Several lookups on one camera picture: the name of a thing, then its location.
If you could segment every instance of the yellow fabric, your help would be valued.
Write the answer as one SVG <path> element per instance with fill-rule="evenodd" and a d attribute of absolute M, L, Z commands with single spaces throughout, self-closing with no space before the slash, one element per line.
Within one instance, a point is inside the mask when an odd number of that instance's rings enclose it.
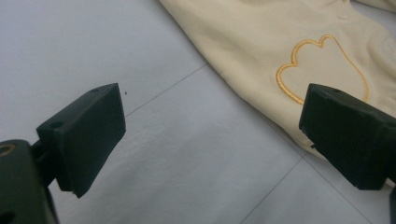
<path fill-rule="evenodd" d="M 396 12 L 396 0 L 356 0 L 372 7 L 379 7 Z"/>
<path fill-rule="evenodd" d="M 298 129 L 309 83 L 396 117 L 396 43 L 347 0 L 160 1 L 243 99 L 316 155 Z"/>

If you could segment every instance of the white fabric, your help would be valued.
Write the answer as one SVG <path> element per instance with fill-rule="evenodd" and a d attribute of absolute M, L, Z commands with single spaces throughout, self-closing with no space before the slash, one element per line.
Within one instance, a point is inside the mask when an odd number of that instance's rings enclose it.
<path fill-rule="evenodd" d="M 308 83 L 346 91 L 396 117 L 396 43 L 347 0 L 160 0 L 246 101 L 301 147 Z"/>

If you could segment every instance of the screw hole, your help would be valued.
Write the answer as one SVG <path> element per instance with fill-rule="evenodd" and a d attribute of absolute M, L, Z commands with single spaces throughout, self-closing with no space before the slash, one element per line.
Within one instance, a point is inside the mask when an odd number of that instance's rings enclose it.
<path fill-rule="evenodd" d="M 0 146 L 0 157 L 4 157 L 12 152 L 15 149 L 15 146 L 12 144 L 2 145 Z"/>
<path fill-rule="evenodd" d="M 12 221 L 15 219 L 15 214 L 14 213 L 4 213 L 0 215 L 0 224 L 11 224 Z"/>
<path fill-rule="evenodd" d="M 60 128 L 62 125 L 64 125 L 64 124 L 62 122 L 58 121 L 58 122 L 51 123 L 50 127 L 53 129 L 56 129 L 56 128 Z"/>

